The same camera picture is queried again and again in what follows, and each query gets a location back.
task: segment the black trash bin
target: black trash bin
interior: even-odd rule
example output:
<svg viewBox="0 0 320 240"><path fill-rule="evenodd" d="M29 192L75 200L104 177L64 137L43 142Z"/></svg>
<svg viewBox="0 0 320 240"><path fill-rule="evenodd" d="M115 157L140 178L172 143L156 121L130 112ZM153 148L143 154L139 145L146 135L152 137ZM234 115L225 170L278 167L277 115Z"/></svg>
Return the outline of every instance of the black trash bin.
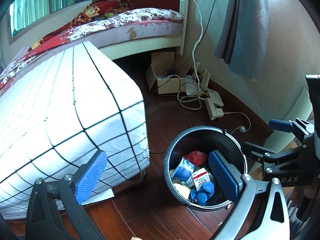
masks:
<svg viewBox="0 0 320 240"><path fill-rule="evenodd" d="M225 159L235 165L244 174L248 172L248 165L245 156L241 152L241 147L237 140L219 128L212 126L196 126L180 133L169 145L164 156L164 177L172 194L182 204L199 211L213 211L231 204L222 192L218 183L214 188L214 195L205 205L197 205L183 198L173 186L170 177L170 170L174 170L185 154L199 150L209 154L213 150L219 150Z"/></svg>

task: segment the blue gripper pad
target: blue gripper pad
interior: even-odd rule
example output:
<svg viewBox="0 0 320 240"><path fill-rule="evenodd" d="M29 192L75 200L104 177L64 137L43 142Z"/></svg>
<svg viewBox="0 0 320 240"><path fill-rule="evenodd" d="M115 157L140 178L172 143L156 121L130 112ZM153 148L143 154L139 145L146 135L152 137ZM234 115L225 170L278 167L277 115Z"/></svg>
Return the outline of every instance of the blue gripper pad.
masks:
<svg viewBox="0 0 320 240"><path fill-rule="evenodd" d="M271 119L269 121L269 127L272 130L288 132L288 133L294 131L294 127L293 127L292 122L286 122L286 121L275 120L275 119Z"/></svg>
<svg viewBox="0 0 320 240"><path fill-rule="evenodd" d="M83 201L86 201L90 197L90 194L97 184L104 169L106 168L106 165L107 154L102 151L100 152L98 157L91 163L90 167L87 168L84 175L76 184L75 197L79 204L81 204L81 202Z"/></svg>
<svg viewBox="0 0 320 240"><path fill-rule="evenodd" d="M238 169L233 164L228 163L217 150L209 154L209 167L226 198L237 203L243 187L241 173Z"/></svg>

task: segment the gray curtain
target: gray curtain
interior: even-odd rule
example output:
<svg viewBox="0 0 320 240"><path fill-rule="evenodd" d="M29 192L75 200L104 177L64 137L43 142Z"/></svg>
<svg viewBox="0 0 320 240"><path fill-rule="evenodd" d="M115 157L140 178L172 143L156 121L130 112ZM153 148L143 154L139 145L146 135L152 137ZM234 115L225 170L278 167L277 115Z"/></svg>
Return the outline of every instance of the gray curtain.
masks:
<svg viewBox="0 0 320 240"><path fill-rule="evenodd" d="M215 50L232 72L257 82L266 54L268 0L229 0Z"/></svg>
<svg viewBox="0 0 320 240"><path fill-rule="evenodd" d="M4 58L3 57L0 57L0 74L2 73L2 71L4 71L4 69L6 68L6 64L5 64L5 61L4 61Z"/></svg>

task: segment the wooden floor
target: wooden floor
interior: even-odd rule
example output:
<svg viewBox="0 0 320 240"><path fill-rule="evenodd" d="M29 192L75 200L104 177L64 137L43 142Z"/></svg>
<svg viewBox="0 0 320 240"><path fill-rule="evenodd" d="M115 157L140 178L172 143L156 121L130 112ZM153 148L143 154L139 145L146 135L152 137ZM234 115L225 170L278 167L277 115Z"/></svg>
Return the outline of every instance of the wooden floor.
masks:
<svg viewBox="0 0 320 240"><path fill-rule="evenodd" d="M239 125L248 127L248 121L242 115L227 114L210 121L205 104L201 110L191 111L180 106L173 96L161 97L150 92L144 76L146 62L141 62L139 58L132 57L117 63L135 80L143 93L152 152L165 151L172 139L189 127L212 125L229 132ZM224 106L223 110L237 111L228 106ZM260 134L258 126L253 123L247 133L236 131L234 137L240 143L249 141L263 145L266 138ZM138 236L143 240L209 240L221 227L230 210L194 211L172 196L163 177L163 157L164 154L150 155L148 178L144 183L87 210L88 216L106 239L130 240L132 236ZM256 209L255 204L237 238L246 234ZM63 220L68 232L78 238L68 218L63 217ZM24 235L23 222L9 224L17 236Z"/></svg>

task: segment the blue sponge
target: blue sponge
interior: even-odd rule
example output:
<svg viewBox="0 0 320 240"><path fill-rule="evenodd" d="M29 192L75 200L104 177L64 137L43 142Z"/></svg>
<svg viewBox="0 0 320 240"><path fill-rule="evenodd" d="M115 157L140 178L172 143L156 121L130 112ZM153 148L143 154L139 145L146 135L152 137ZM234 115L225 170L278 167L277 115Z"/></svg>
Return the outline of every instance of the blue sponge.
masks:
<svg viewBox="0 0 320 240"><path fill-rule="evenodd" d="M211 198L214 194L214 185L211 181L205 182L202 184L199 191L195 189L191 189L190 191L190 200L197 203L199 205L205 204L209 198Z"/></svg>
<svg viewBox="0 0 320 240"><path fill-rule="evenodd" d="M93 191L106 166L107 154L101 151L99 156L91 164L76 185L75 197L79 204L81 204L83 201L86 201L90 197L91 192Z"/></svg>
<svg viewBox="0 0 320 240"><path fill-rule="evenodd" d="M191 189L190 191L190 200L196 201L198 192L195 189Z"/></svg>
<svg viewBox="0 0 320 240"><path fill-rule="evenodd" d="M212 184L211 181L205 182L202 184L201 189L208 194L213 194L214 193L214 185Z"/></svg>
<svg viewBox="0 0 320 240"><path fill-rule="evenodd" d="M197 202L198 202L198 204L204 204L204 203L206 203L207 202L207 200L208 200L208 197L207 197L207 194L206 193L204 193L204 192L198 192L198 195L197 195Z"/></svg>

